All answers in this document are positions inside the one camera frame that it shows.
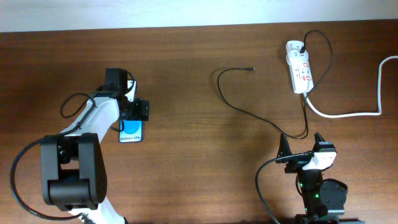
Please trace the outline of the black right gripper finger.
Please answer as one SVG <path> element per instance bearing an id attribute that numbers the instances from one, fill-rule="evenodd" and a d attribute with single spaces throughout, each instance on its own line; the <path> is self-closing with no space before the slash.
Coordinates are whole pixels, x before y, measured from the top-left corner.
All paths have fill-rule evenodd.
<path id="1" fill-rule="evenodd" d="M 326 141 L 322 135 L 317 132 L 315 133 L 315 144 L 313 147 L 314 152 L 333 152 L 334 145 L 330 141 Z"/>
<path id="2" fill-rule="evenodd" d="M 277 152 L 277 159 L 289 159 L 292 156 L 292 151 L 287 140 L 287 136 L 282 133 L 279 140 L 279 149 Z"/>

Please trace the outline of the blue Samsung Galaxy smartphone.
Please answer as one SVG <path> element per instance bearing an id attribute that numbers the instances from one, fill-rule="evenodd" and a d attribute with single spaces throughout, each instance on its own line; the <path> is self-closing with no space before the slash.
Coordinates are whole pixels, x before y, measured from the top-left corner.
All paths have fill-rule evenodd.
<path id="1" fill-rule="evenodd" d="M 144 122 L 124 120 L 120 122 L 119 142 L 134 143 L 144 139 Z"/>

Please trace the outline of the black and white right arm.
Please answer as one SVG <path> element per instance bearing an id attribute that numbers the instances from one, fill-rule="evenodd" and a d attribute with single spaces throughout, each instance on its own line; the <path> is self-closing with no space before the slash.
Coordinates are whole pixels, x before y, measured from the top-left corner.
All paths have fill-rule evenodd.
<path id="1" fill-rule="evenodd" d="M 280 135 L 277 162 L 285 164 L 286 174 L 295 174 L 295 186 L 302 197 L 305 213 L 295 223 L 362 223 L 357 218 L 342 219 L 348 186 L 336 179 L 323 178 L 333 166 L 337 151 L 332 142 L 315 133 L 313 149 L 293 154 L 285 134 Z"/>

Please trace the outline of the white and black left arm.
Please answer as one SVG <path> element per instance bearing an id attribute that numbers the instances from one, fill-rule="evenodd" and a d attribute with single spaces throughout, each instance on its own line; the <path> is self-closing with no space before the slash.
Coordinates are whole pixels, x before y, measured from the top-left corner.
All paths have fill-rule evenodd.
<path id="1" fill-rule="evenodd" d="M 149 102 L 136 98 L 137 82 L 122 68 L 106 69 L 105 83 L 88 96 L 80 115 L 61 133 L 40 142 L 44 202 L 78 217 L 83 223 L 126 223 L 107 193 L 100 143 L 113 123 L 119 134 L 142 132 Z"/>

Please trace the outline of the white power strip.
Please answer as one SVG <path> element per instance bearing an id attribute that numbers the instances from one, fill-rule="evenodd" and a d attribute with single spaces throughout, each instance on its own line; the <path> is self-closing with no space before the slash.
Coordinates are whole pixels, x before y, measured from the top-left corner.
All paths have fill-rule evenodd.
<path id="1" fill-rule="evenodd" d="M 290 40 L 286 43 L 285 47 L 286 52 L 292 49 L 300 50 L 301 52 L 304 47 L 304 43 L 299 40 Z M 289 71 L 294 93 L 304 94 L 313 88 L 313 79 L 309 61 L 289 65 Z"/>

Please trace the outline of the white USB wall charger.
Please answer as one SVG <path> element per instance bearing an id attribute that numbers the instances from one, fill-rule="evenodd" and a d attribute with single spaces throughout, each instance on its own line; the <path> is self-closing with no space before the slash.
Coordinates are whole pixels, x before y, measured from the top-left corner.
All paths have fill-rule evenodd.
<path id="1" fill-rule="evenodd" d="M 305 50 L 303 53 L 300 50 L 292 49 L 287 51 L 286 61 L 289 65 L 307 62 L 308 61 L 308 52 Z"/>

